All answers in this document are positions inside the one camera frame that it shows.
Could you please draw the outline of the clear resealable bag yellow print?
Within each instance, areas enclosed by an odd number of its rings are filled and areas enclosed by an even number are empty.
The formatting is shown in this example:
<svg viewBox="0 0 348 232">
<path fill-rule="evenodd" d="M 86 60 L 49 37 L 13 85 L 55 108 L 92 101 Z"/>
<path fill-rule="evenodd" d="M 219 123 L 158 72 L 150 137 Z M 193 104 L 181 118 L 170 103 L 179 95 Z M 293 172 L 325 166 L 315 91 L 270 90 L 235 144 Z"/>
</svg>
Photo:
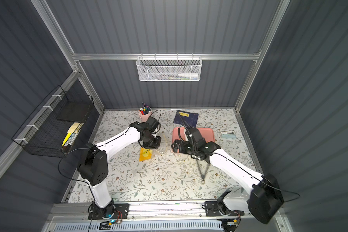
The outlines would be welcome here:
<svg viewBox="0 0 348 232">
<path fill-rule="evenodd" d="M 142 143 L 138 141 L 138 144 L 141 146 L 140 153 L 139 153 L 139 161 L 145 161 L 152 159 L 155 155 L 163 155 L 168 151 L 169 145 L 168 140 L 164 134 L 161 135 L 161 143 L 159 148 L 155 149 L 148 149 L 143 148 Z"/>
</svg>

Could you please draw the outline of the metal tongs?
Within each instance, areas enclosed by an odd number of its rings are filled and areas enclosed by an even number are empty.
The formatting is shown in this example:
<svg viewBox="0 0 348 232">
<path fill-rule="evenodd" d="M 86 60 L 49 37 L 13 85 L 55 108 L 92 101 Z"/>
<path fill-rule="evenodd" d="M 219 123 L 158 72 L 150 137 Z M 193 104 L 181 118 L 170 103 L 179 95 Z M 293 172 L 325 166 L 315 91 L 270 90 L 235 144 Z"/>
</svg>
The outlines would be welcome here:
<svg viewBox="0 0 348 232">
<path fill-rule="evenodd" d="M 208 164 L 204 160 L 196 160 L 196 165 L 197 165 L 197 170 L 199 172 L 199 176 L 201 178 L 201 183 L 204 184 L 210 164 Z"/>
</svg>

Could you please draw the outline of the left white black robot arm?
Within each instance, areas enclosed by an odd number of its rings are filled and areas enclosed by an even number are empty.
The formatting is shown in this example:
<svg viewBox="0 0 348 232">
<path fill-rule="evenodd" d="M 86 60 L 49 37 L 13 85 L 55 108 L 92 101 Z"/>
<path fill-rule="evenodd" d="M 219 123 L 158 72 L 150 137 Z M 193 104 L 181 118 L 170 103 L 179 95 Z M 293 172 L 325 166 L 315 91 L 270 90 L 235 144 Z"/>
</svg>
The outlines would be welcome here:
<svg viewBox="0 0 348 232">
<path fill-rule="evenodd" d="M 161 137 L 156 135 L 159 129 L 160 123 L 153 117 L 149 117 L 145 122 L 136 121 L 121 133 L 103 142 L 89 145 L 87 152 L 82 154 L 77 171 L 91 191 L 94 212 L 101 213 L 102 218 L 110 219 L 116 212 L 105 180 L 109 171 L 108 160 L 133 143 L 138 143 L 145 149 L 159 148 Z"/>
</svg>

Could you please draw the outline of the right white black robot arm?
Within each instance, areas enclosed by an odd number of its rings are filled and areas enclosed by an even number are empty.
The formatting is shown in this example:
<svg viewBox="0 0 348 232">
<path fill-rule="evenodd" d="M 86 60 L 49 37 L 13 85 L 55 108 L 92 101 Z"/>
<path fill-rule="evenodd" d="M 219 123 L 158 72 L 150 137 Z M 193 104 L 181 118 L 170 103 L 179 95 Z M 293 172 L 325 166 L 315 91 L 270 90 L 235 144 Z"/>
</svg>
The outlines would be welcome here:
<svg viewBox="0 0 348 232">
<path fill-rule="evenodd" d="M 273 175 L 263 175 L 246 167 L 220 145 L 206 140 L 197 128 L 175 128 L 171 147 L 174 153 L 189 155 L 220 169 L 246 192 L 243 196 L 234 196 L 230 190 L 225 191 L 217 199 L 217 210 L 221 215 L 246 211 L 259 222 L 268 224 L 285 202 Z"/>
</svg>

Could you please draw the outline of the pink pen cup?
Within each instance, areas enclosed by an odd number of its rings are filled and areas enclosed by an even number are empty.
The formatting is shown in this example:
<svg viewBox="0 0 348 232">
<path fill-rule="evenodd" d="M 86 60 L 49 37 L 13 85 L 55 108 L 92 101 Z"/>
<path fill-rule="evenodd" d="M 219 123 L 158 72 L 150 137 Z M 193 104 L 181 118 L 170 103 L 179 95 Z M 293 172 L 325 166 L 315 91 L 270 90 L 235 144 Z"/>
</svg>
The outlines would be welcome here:
<svg viewBox="0 0 348 232">
<path fill-rule="evenodd" d="M 138 112 L 141 122 L 146 122 L 152 115 L 152 109 L 144 102 L 142 102 L 141 108 L 139 108 Z"/>
</svg>

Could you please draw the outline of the pink plastic tray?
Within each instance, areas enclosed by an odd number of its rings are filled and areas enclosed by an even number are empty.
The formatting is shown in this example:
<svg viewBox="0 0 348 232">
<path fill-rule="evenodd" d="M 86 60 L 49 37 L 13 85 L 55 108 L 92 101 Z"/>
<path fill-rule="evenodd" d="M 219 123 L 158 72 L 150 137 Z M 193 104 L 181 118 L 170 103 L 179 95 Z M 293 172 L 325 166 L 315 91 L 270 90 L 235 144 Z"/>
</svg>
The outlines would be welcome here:
<svg viewBox="0 0 348 232">
<path fill-rule="evenodd" d="M 205 139 L 206 142 L 215 142 L 214 132 L 211 128 L 197 128 L 197 129 L 199 130 L 200 134 L 202 135 L 202 137 Z M 173 145 L 175 140 L 180 139 L 178 135 L 178 130 L 180 132 L 182 139 L 186 140 L 185 128 L 175 127 L 172 133 L 172 145 L 171 145 L 171 149 L 174 153 L 179 153 L 178 148 L 174 148 L 174 145 Z"/>
</svg>

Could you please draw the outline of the dark blue notebook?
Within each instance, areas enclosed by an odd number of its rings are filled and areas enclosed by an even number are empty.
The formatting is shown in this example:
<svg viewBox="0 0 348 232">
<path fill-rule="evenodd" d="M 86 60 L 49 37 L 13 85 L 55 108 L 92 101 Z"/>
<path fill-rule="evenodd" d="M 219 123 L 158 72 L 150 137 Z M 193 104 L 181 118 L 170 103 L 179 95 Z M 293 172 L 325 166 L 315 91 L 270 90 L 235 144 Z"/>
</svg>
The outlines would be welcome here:
<svg viewBox="0 0 348 232">
<path fill-rule="evenodd" d="M 182 121 L 186 122 L 191 127 L 196 127 L 198 122 L 199 114 L 190 113 L 186 111 L 177 110 L 173 123 L 182 125 Z"/>
</svg>

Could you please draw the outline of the small teal eraser box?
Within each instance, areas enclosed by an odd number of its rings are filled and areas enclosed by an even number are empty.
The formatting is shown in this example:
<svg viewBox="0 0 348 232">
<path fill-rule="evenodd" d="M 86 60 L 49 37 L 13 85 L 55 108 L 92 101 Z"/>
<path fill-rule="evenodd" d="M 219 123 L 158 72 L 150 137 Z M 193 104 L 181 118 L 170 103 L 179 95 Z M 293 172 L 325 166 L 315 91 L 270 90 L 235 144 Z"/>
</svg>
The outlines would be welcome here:
<svg viewBox="0 0 348 232">
<path fill-rule="evenodd" d="M 236 134 L 234 131 L 223 131 L 220 133 L 221 138 L 226 138 L 226 139 L 236 139 Z"/>
</svg>

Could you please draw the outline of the white marker in basket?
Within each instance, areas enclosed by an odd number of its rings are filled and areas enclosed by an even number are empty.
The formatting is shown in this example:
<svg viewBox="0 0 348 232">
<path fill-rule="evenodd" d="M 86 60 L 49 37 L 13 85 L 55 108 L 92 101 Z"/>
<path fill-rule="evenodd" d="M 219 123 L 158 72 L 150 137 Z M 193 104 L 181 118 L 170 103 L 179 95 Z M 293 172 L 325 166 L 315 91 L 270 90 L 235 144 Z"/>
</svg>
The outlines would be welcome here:
<svg viewBox="0 0 348 232">
<path fill-rule="evenodd" d="M 199 74 L 197 73 L 197 72 L 184 72 L 184 73 L 179 73 L 178 75 L 177 75 L 178 77 L 182 77 L 182 78 L 187 78 L 187 79 L 198 79 L 199 78 Z"/>
</svg>

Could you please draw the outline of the yellow sticky notes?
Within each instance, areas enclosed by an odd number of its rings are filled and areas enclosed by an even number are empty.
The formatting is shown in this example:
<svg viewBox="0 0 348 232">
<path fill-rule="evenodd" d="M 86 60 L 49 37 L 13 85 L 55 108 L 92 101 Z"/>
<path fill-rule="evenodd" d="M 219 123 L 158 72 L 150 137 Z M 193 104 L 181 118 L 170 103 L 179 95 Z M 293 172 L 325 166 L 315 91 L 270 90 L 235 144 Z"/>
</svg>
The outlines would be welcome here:
<svg viewBox="0 0 348 232">
<path fill-rule="evenodd" d="M 83 125 L 84 123 L 75 122 L 70 126 L 63 140 L 62 147 L 72 145 L 74 143 Z"/>
</svg>

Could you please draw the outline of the black tray in basket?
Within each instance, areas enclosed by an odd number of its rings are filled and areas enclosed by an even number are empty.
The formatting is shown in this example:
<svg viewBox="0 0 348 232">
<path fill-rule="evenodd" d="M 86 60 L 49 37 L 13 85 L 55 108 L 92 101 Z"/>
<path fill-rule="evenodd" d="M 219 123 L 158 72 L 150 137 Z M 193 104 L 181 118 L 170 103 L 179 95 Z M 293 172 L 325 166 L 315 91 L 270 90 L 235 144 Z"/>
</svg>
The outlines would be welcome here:
<svg viewBox="0 0 348 232">
<path fill-rule="evenodd" d="M 85 122 L 93 106 L 90 103 L 68 102 L 61 108 L 56 119 L 66 122 Z"/>
</svg>

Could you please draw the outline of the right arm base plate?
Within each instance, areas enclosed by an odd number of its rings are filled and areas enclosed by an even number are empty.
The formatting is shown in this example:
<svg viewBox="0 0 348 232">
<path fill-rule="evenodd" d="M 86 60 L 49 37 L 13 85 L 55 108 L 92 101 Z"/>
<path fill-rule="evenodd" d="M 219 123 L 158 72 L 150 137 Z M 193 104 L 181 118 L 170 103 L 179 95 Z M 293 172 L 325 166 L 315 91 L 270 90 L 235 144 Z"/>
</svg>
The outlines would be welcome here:
<svg viewBox="0 0 348 232">
<path fill-rule="evenodd" d="M 225 204 L 218 201 L 205 201 L 202 208 L 206 212 L 207 217 L 239 217 L 244 216 L 244 211 L 229 210 Z"/>
</svg>

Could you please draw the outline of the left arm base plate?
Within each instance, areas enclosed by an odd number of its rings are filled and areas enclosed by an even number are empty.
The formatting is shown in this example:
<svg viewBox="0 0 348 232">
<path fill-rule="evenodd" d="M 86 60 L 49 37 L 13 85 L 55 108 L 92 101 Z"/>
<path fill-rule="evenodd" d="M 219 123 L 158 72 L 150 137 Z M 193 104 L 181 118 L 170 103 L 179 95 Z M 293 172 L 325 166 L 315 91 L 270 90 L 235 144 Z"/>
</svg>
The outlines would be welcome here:
<svg viewBox="0 0 348 232">
<path fill-rule="evenodd" d="M 100 208 L 95 203 L 92 203 L 88 207 L 88 220 L 127 219 L 129 209 L 129 204 L 110 203 L 105 208 Z"/>
</svg>

